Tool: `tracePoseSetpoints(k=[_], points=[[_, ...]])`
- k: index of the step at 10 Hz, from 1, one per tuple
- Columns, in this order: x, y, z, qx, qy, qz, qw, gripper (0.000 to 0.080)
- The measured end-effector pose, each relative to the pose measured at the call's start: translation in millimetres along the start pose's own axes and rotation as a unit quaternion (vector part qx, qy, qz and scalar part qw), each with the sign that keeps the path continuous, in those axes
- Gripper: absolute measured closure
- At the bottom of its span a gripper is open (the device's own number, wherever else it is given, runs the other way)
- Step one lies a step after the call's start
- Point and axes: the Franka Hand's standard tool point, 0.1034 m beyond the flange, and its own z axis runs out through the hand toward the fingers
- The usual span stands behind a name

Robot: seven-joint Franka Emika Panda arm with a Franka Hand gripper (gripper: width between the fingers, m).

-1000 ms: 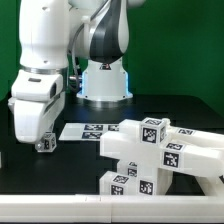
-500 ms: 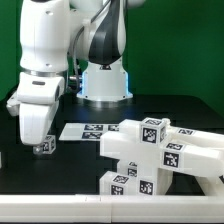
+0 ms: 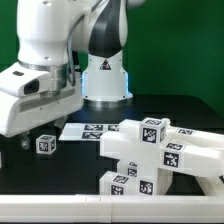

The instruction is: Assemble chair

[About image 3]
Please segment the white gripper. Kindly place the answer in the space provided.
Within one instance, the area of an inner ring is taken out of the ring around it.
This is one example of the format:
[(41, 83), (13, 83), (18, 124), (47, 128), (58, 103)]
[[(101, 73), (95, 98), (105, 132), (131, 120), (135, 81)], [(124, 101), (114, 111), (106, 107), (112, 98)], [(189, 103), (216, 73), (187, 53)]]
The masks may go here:
[(54, 126), (62, 129), (66, 116), (83, 106), (80, 75), (75, 78), (74, 86), (67, 83), (59, 95), (51, 98), (41, 98), (39, 94), (18, 98), (0, 91), (0, 134), (6, 137), (20, 134), (21, 147), (29, 149), (28, 130), (54, 120)]

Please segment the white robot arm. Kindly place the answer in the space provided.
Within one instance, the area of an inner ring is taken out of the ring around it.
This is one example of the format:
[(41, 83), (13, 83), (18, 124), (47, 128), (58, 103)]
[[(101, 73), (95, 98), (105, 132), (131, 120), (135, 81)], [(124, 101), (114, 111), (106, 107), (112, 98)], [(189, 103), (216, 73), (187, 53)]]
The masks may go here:
[(116, 55), (127, 40), (127, 10), (144, 2), (18, 0), (18, 59), (0, 72), (0, 135), (23, 134), (81, 109), (72, 53)]

